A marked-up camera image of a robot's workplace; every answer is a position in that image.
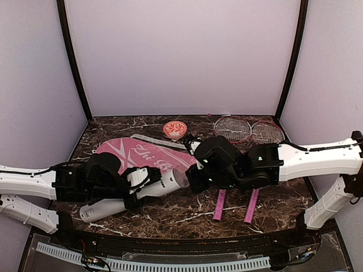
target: pink object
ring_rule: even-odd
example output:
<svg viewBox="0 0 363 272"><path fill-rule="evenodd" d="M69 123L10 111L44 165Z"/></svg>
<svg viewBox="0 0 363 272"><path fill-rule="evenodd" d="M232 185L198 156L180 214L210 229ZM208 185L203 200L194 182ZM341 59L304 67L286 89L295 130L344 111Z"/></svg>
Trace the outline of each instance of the pink object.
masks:
<svg viewBox="0 0 363 272"><path fill-rule="evenodd" d="M216 209L214 210L213 219L215 220L221 220L222 219L222 213L223 213L223 207L225 204L225 198L226 198L226 192L227 190L220 189L220 192L218 193L218 200L216 204Z"/></svg>
<svg viewBox="0 0 363 272"><path fill-rule="evenodd" d="M123 173L128 167L151 166L159 168L162 173L173 168L181 168L186 171L196 163L194 157L188 153L174 151L172 149L145 143L132 138L118 138L108 140L101 144L96 153L109 152L121 160L119 173Z"/></svg>
<svg viewBox="0 0 363 272"><path fill-rule="evenodd" d="M180 121L171 121L166 123L163 131L166 137L174 140L178 140L187 133L187 125Z"/></svg>
<svg viewBox="0 0 363 272"><path fill-rule="evenodd" d="M250 225L252 223L252 218L254 217L255 208L257 204L257 199L259 198L260 189L253 189L250 204L248 204L248 209L246 216L244 217L243 223L246 225Z"/></svg>

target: pink racket handle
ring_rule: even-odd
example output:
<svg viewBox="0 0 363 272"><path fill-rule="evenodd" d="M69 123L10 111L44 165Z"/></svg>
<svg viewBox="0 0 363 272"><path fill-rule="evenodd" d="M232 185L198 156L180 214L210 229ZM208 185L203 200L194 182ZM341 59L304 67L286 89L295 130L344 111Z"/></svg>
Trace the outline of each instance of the pink racket handle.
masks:
<svg viewBox="0 0 363 272"><path fill-rule="evenodd" d="M255 208L257 204L257 199L259 198L259 191L260 189L254 189L252 191L250 204L248 204L247 213L243 221L243 223L246 225L250 225L252 223L252 218L254 217Z"/></svg>
<svg viewBox="0 0 363 272"><path fill-rule="evenodd" d="M216 209L214 210L214 215L213 215L214 220L220 221L222 219L223 206L225 204L226 192L227 192L226 190L220 189L220 192L218 194Z"/></svg>

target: red bowl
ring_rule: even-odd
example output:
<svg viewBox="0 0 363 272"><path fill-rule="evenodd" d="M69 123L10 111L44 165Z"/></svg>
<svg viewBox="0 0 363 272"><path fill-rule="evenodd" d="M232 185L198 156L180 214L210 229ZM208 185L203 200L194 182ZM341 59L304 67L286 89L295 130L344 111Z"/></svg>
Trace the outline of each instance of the red bowl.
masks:
<svg viewBox="0 0 363 272"><path fill-rule="evenodd" d="M180 138L184 137L184 135L187 133L187 130L187 125L180 121L171 121L166 123L163 128L166 137L173 140L179 140Z"/></svg>

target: vent grille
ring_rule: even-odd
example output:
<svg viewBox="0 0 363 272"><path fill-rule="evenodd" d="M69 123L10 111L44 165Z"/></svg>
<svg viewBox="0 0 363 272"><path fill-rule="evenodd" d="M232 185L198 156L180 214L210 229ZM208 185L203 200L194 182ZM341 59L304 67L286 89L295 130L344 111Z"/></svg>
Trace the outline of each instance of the vent grille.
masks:
<svg viewBox="0 0 363 272"><path fill-rule="evenodd" d="M39 242L36 251L58 258L60 260L81 265L82 254L67 249L58 248ZM269 257L256 258L252 260L174 265L162 263L142 263L130 262L107 258L106 262L112 271L132 271L132 272L239 272L253 271L257 269L269 268Z"/></svg>

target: white panel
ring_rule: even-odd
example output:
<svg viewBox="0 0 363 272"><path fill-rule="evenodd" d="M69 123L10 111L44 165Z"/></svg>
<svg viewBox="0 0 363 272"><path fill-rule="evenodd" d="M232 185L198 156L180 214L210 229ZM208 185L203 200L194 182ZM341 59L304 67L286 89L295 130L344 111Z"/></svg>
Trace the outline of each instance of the white panel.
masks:
<svg viewBox="0 0 363 272"><path fill-rule="evenodd" d="M275 113L299 0L66 3L95 116Z"/></svg>
<svg viewBox="0 0 363 272"><path fill-rule="evenodd" d="M0 1L0 164L68 160L85 126L56 1ZM29 226L0 215L0 229L0 270L17 271Z"/></svg>
<svg viewBox="0 0 363 272"><path fill-rule="evenodd" d="M298 144L338 141L363 131L363 4L310 1L282 125ZM322 196L336 176L315 177ZM363 271L362 203L336 216L356 271Z"/></svg>

